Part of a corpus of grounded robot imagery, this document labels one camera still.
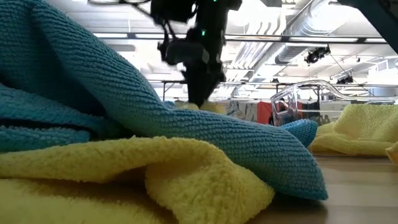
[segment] spotlight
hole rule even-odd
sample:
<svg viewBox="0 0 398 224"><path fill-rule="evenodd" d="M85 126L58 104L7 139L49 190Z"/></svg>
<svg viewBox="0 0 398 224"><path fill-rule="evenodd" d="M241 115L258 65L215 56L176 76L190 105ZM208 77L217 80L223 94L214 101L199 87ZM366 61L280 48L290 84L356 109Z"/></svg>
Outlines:
<svg viewBox="0 0 398 224"><path fill-rule="evenodd" d="M350 76L347 76L345 78L342 78L341 80L337 80L336 84L350 84L350 83L353 83L353 82L354 82L354 79L350 75Z"/></svg>
<svg viewBox="0 0 398 224"><path fill-rule="evenodd" d="M330 53L331 52L329 46L318 47L314 51L309 52L304 61L307 62L309 65L317 63L320 59L324 58L325 55L328 55Z"/></svg>

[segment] towel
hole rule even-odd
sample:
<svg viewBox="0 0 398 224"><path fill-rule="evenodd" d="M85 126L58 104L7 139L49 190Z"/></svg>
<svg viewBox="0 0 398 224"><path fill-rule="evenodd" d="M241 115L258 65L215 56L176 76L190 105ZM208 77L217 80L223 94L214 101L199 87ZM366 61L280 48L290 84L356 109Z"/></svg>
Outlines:
<svg viewBox="0 0 398 224"><path fill-rule="evenodd" d="M0 124L3 152L120 138L126 128L209 142L276 191L327 198L303 145L314 139L315 123L277 128L172 107L127 60L43 0L0 1L0 29L1 100L10 98L0 111L9 121ZM37 101L19 103L26 98ZM59 104L65 108L55 109Z"/></svg>
<svg viewBox="0 0 398 224"><path fill-rule="evenodd" d="M178 108L185 108L185 109L191 109L191 110L204 110L204 111L210 111L218 114L226 114L225 107L224 105L215 103L215 102L209 102L205 101L204 104L199 108L196 104L194 103L189 103L189 102L183 102L183 103L176 103L174 106Z"/></svg>
<svg viewBox="0 0 398 224"><path fill-rule="evenodd" d="M337 121L320 126L309 149L352 156L386 156L397 162L398 106L348 105Z"/></svg>
<svg viewBox="0 0 398 224"><path fill-rule="evenodd" d="M7 224L241 224L274 196L217 147L182 138L10 152L0 155L0 177Z"/></svg>

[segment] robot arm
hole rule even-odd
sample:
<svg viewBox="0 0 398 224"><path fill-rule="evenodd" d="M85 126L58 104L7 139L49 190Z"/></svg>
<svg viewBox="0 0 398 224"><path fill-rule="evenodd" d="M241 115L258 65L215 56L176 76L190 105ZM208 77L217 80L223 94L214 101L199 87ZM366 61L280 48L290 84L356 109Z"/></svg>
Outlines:
<svg viewBox="0 0 398 224"><path fill-rule="evenodd" d="M139 5L150 1L150 13ZM219 82L225 81L220 60L225 45L225 29L229 10L238 10L242 0L90 0L92 4L130 4L151 16L162 26L165 37L158 50L169 65L183 63L182 71L188 85L188 100L201 106ZM196 15L195 25L184 39L174 34L170 21L187 23Z"/></svg>

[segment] ceiling light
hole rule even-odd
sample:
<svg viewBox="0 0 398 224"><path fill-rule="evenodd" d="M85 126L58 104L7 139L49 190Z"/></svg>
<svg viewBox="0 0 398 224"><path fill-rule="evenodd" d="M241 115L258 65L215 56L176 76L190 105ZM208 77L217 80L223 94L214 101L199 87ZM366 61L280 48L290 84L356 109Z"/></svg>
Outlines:
<svg viewBox="0 0 398 224"><path fill-rule="evenodd" d="M136 46L133 44L108 44L113 50L117 52L128 52L132 54L136 51Z"/></svg>
<svg viewBox="0 0 398 224"><path fill-rule="evenodd" d="M288 47L327 47L327 44L311 44L311 43L286 43Z"/></svg>
<svg viewBox="0 0 398 224"><path fill-rule="evenodd" d="M395 55L395 56L385 56L383 58L384 59L393 59L393 58L398 58L398 56L397 55Z"/></svg>
<svg viewBox="0 0 398 224"><path fill-rule="evenodd" d="M225 39L228 41L234 40L234 41L242 41L244 42L245 40L251 41L251 40L262 40L264 42L267 41L280 41L281 37L273 37L273 36L257 36L257 35L225 35Z"/></svg>
<svg viewBox="0 0 398 224"><path fill-rule="evenodd" d="M365 42L367 42L367 43L387 43L387 41L384 40L383 38L367 38L365 40Z"/></svg>
<svg viewBox="0 0 398 224"><path fill-rule="evenodd" d="M127 34L94 33L98 38L127 38Z"/></svg>
<svg viewBox="0 0 398 224"><path fill-rule="evenodd" d="M163 39L164 34L135 34L135 36L139 39ZM185 34L176 34L175 35L178 38L185 38Z"/></svg>
<svg viewBox="0 0 398 224"><path fill-rule="evenodd" d="M305 41L305 42L357 42L358 38L352 37L291 37L289 40L292 41Z"/></svg>

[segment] table surface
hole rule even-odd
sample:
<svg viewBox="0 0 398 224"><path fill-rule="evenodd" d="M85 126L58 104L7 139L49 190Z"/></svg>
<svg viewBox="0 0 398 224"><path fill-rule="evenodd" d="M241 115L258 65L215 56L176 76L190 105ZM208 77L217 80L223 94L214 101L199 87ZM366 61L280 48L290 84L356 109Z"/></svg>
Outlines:
<svg viewBox="0 0 398 224"><path fill-rule="evenodd" d="M324 202L277 195L248 224L398 223L398 166L388 159L317 157L329 193Z"/></svg>

